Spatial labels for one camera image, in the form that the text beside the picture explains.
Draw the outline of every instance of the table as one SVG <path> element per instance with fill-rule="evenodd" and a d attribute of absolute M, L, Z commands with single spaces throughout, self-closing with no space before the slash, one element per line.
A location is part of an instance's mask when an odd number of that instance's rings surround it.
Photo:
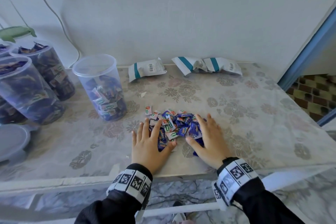
<path fill-rule="evenodd" d="M 270 191 L 336 166 L 336 143 L 328 134 L 257 64 L 240 66 L 243 76 L 191 73 L 184 77 L 171 65 L 166 66 L 166 74 L 131 83 L 128 69 L 120 68 L 128 111 L 116 122 L 99 118 L 71 74 L 76 94 L 64 102 L 65 114 L 33 135 L 23 163 L 0 166 L 0 195 L 108 187 L 131 162 L 130 132 L 144 120 L 146 105 L 161 112 L 167 108 L 201 116 L 209 112 L 223 128 L 231 151 L 264 177 Z M 215 170 L 193 156 L 192 148 L 179 138 L 176 151 L 154 181 L 200 178 L 215 180 Z M 217 207 L 211 204 L 203 210 Z M 156 213 L 145 211 L 145 216 L 151 214 Z"/>

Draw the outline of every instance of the floral tablecloth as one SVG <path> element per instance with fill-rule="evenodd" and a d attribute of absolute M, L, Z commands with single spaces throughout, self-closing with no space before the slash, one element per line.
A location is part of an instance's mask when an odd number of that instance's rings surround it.
<path fill-rule="evenodd" d="M 65 101 L 58 121 L 32 135 L 23 163 L 0 165 L 0 181 L 106 176 L 114 165 L 131 161 L 131 134 L 154 110 L 208 112 L 225 131 L 230 149 L 257 171 L 336 163 L 336 143 L 257 64 L 241 63 L 243 76 L 224 73 L 187 77 L 176 66 L 164 75 L 128 82 L 119 69 L 127 101 L 127 115 L 117 122 L 99 118 L 78 79 L 76 94 Z M 178 139 L 161 176 L 202 175 L 213 172 L 184 138 Z"/>

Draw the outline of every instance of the tiled floor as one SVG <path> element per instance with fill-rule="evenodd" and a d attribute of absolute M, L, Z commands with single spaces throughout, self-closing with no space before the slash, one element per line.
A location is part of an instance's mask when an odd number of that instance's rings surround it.
<path fill-rule="evenodd" d="M 336 107 L 336 83 L 324 74 L 299 77 L 287 94 L 315 121 Z"/>

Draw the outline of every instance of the wristband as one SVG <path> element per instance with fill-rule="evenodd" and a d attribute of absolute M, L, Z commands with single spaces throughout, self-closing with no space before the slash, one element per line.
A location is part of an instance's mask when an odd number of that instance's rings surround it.
<path fill-rule="evenodd" d="M 125 169 L 114 179 L 107 189 L 106 195 L 108 195 L 110 191 L 116 189 L 126 192 L 142 204 L 151 184 L 151 180 L 140 171 Z"/>
<path fill-rule="evenodd" d="M 257 173 L 243 159 L 227 165 L 219 174 L 216 187 L 226 205 L 231 205 L 234 194 L 248 181 L 257 178 Z"/>

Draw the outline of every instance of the left hand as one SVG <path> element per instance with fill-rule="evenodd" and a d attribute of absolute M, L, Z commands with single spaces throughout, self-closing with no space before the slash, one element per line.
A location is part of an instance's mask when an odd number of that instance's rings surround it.
<path fill-rule="evenodd" d="M 145 123 L 140 122 L 138 134 L 132 131 L 132 163 L 138 163 L 146 167 L 151 174 L 155 174 L 167 161 L 171 151 L 177 142 L 170 142 L 159 152 L 158 137 L 162 120 L 158 120 L 149 136 L 149 119 Z"/>

